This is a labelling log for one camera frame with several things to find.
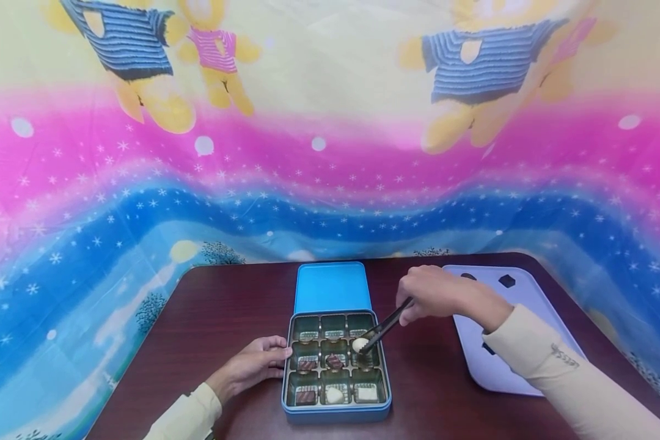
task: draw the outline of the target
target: tongs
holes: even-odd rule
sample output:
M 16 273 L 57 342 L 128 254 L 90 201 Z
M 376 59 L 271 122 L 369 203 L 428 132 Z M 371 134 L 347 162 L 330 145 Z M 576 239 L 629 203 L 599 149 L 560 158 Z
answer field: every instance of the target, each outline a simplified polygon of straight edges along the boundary
M 370 352 L 370 350 L 372 350 L 372 348 L 375 347 L 387 333 L 389 333 L 389 330 L 393 329 L 394 326 L 398 324 L 398 319 L 401 317 L 402 312 L 411 304 L 413 304 L 413 298 L 409 296 L 403 304 L 398 307 L 398 309 L 389 315 L 389 318 L 386 318 L 381 324 L 369 330 L 367 333 L 364 333 L 361 338 L 367 339 L 368 342 L 359 349 L 359 354 L 366 355 Z

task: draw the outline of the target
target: white chocolate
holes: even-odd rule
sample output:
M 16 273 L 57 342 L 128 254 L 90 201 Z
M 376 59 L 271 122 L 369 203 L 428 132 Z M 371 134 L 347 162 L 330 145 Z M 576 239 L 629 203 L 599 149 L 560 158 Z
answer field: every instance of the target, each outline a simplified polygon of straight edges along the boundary
M 366 344 L 370 343 L 369 340 L 364 338 L 357 338 L 352 343 L 352 349 L 355 353 L 358 353 Z
M 357 400 L 359 402 L 376 402 L 378 396 L 375 388 L 357 388 Z
M 334 386 L 328 386 L 325 389 L 325 400 L 330 405 L 337 405 L 345 401 L 345 395 Z

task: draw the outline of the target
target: brown table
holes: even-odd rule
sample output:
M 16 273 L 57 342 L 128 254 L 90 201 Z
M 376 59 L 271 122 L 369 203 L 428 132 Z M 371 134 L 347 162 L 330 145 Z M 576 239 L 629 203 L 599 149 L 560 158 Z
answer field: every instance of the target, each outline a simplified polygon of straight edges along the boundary
M 421 264 L 507 265 L 538 280 L 589 359 L 660 417 L 660 398 L 537 261 L 521 254 L 364 260 L 379 319 L 394 310 L 399 278 Z M 191 392 L 252 339 L 288 333 L 299 263 L 214 266 L 183 277 L 89 440 L 141 440 L 179 395 Z M 280 381 L 240 395 L 215 426 L 218 440 L 575 439 L 543 398 L 494 394 L 469 376 L 452 319 L 418 321 L 384 342 L 394 406 L 371 425 L 291 426 Z

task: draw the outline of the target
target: blue tin lid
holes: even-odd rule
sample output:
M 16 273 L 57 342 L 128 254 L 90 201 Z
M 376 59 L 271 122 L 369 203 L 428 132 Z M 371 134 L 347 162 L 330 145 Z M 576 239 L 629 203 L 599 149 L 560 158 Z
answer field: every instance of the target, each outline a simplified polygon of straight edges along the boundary
M 294 314 L 371 309 L 367 273 L 359 261 L 303 264 L 298 268 Z

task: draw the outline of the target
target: colorful backdrop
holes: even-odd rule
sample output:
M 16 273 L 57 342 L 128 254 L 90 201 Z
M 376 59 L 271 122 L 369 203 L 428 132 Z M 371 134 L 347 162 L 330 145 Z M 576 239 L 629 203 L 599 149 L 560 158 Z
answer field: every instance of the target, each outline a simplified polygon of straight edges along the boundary
M 514 250 L 660 393 L 660 1 L 0 2 L 0 439 L 194 265 Z

